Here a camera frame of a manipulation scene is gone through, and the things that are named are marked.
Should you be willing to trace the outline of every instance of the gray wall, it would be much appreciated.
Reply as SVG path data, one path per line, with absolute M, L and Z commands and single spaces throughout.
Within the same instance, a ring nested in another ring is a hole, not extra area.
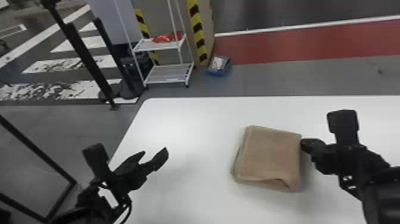
M 127 43 L 117 10 L 114 5 L 114 0 L 86 0 L 90 5 L 95 17 L 99 17 L 104 23 L 105 30 L 110 36 L 113 44 Z M 135 16 L 130 0 L 117 0 L 119 9 L 123 16 L 125 26 L 127 28 L 129 38 L 132 42 L 142 38 L 138 21 Z

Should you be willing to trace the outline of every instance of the folded towel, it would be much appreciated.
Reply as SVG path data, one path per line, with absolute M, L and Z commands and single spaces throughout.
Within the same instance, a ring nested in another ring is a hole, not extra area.
M 301 135 L 260 126 L 248 126 L 232 166 L 243 184 L 294 192 L 300 187 Z

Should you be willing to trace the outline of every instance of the crosswalk stripe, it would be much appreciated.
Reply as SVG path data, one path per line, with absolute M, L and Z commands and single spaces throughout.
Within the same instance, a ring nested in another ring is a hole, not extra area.
M 101 38 L 101 36 L 90 36 L 87 38 L 82 38 L 82 40 L 88 49 L 106 47 L 105 42 L 103 41 L 103 38 Z M 68 40 L 65 40 L 63 43 L 51 50 L 52 53 L 63 51 L 74 51 L 74 48 Z
M 79 32 L 87 32 L 87 31 L 92 31 L 92 30 L 96 30 L 96 26 L 93 22 L 88 23 L 87 25 L 85 25 L 82 29 L 79 30 Z
M 100 69 L 114 68 L 117 66 L 110 54 L 93 56 L 93 59 L 96 61 Z M 84 67 L 85 65 L 82 63 L 80 58 L 63 58 L 56 60 L 37 61 L 25 69 L 22 73 L 35 74 L 55 71 L 68 71 L 82 69 Z
M 108 79 L 109 84 L 117 84 L 121 79 Z M 74 100 L 98 99 L 100 88 L 94 80 L 84 80 L 74 83 L 18 83 L 0 88 L 0 101 L 28 100 Z M 134 104 L 135 99 L 115 99 L 117 104 Z

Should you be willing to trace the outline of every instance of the table surface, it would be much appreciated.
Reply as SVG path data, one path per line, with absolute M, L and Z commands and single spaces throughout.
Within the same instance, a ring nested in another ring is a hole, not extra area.
M 302 153 L 302 189 L 284 193 L 240 185 L 230 166 L 248 125 L 335 140 L 326 114 L 358 112 L 360 141 L 391 164 L 400 164 L 400 97 L 232 97 L 149 99 L 110 161 L 146 151 L 143 161 L 167 147 L 170 158 L 130 196 L 128 224 L 337 224 L 365 223 L 361 203 L 324 176 Z M 109 198 L 110 194 L 102 192 Z

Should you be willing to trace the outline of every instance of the hazard stripe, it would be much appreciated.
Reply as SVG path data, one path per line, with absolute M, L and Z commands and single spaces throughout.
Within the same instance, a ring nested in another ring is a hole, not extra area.
M 205 36 L 201 23 L 200 9 L 197 0 L 187 0 L 187 8 L 190 14 L 190 23 L 193 27 L 194 39 L 197 47 L 197 56 L 200 64 L 208 64 L 207 48 L 205 46 Z
M 140 31 L 142 31 L 143 37 L 146 39 L 150 38 L 150 32 L 149 28 L 147 27 L 145 23 L 145 17 L 143 15 L 143 11 L 140 9 L 135 9 L 135 15 L 137 22 L 139 23 Z M 150 52 L 150 57 L 154 60 L 154 63 L 156 66 L 160 65 L 160 62 L 158 61 L 158 56 L 155 51 Z

